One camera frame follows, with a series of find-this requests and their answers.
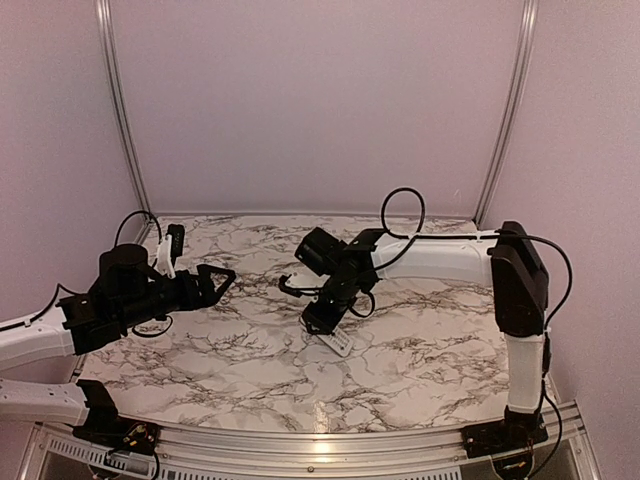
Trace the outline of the grey remote control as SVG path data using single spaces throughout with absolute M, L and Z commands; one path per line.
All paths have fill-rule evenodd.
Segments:
M 322 341 L 327 347 L 329 347 L 341 358 L 346 358 L 351 353 L 354 346 L 354 341 L 340 326 L 336 326 L 330 334 L 319 334 L 310 333 L 305 321 L 302 318 L 299 318 L 299 323 L 309 335 Z

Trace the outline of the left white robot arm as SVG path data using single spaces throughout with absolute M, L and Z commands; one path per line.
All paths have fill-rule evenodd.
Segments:
M 152 267 L 143 246 L 118 245 L 100 256 L 99 276 L 88 292 L 55 297 L 38 313 L 2 323 L 1 367 L 98 351 L 147 321 L 216 305 L 235 278 L 234 271 L 207 264 L 194 273 L 176 270 L 171 257 Z M 119 444 L 127 432 L 99 381 L 3 381 L 1 417 L 87 426 L 106 445 Z

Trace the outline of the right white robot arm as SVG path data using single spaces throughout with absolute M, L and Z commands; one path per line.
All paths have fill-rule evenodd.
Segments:
M 340 323 L 358 295 L 372 294 L 382 281 L 429 282 L 471 288 L 491 296 L 493 314 L 507 348 L 506 412 L 495 438 L 515 448 L 534 431 L 532 415 L 543 399 L 549 274 L 531 238 L 517 222 L 476 233 L 394 234 L 362 230 L 349 242 L 316 227 L 303 237 L 294 256 L 321 281 L 294 286 L 311 302 L 300 322 L 336 353 L 351 345 Z

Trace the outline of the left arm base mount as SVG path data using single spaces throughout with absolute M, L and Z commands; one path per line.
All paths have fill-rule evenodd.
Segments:
M 155 452 L 160 426 L 153 422 L 116 415 L 88 418 L 74 426 L 73 436 L 108 447 L 111 452 L 133 452 L 151 456 Z

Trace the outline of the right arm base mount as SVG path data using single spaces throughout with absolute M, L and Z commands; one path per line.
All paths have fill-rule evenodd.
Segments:
M 526 449 L 549 438 L 546 426 L 541 421 L 532 428 L 506 420 L 473 424 L 463 427 L 461 435 L 468 458 Z

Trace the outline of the front aluminium rail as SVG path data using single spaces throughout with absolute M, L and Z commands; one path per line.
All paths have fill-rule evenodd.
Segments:
M 152 456 L 35 425 L 20 479 L 598 479 L 576 404 L 546 408 L 544 441 L 488 453 L 482 428 L 270 433 L 162 425 Z

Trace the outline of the left aluminium frame post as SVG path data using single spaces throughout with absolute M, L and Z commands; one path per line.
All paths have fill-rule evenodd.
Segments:
M 117 56 L 111 2 L 108 0 L 96 0 L 94 4 L 101 48 L 104 57 L 106 78 L 125 163 L 138 206 L 142 209 L 150 210 L 151 205 L 144 185 L 142 170 L 126 108 L 124 88 Z

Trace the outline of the aluminium frame post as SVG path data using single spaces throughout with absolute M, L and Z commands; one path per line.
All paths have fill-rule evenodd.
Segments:
M 531 55 L 534 47 L 538 10 L 538 0 L 526 0 L 523 2 L 514 63 L 507 97 L 496 140 L 492 149 L 489 167 L 473 217 L 473 220 L 477 225 L 482 224 L 488 215 L 491 202 L 499 183 L 499 176 L 507 158 L 517 114 L 526 88 Z
M 142 170 L 126 108 L 124 88 L 117 56 L 111 2 L 108 0 L 96 0 L 94 4 L 101 48 L 104 57 L 106 78 L 125 163 L 138 206 L 142 209 L 150 210 L 151 205 L 144 185 Z

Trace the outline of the right aluminium frame post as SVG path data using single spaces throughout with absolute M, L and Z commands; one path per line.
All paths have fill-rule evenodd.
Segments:
M 482 224 L 488 215 L 491 202 L 499 183 L 499 176 L 507 158 L 517 114 L 526 88 L 531 55 L 534 47 L 538 10 L 538 0 L 526 0 L 523 2 L 514 63 L 507 97 L 496 140 L 492 149 L 489 167 L 473 217 L 473 220 L 477 225 Z

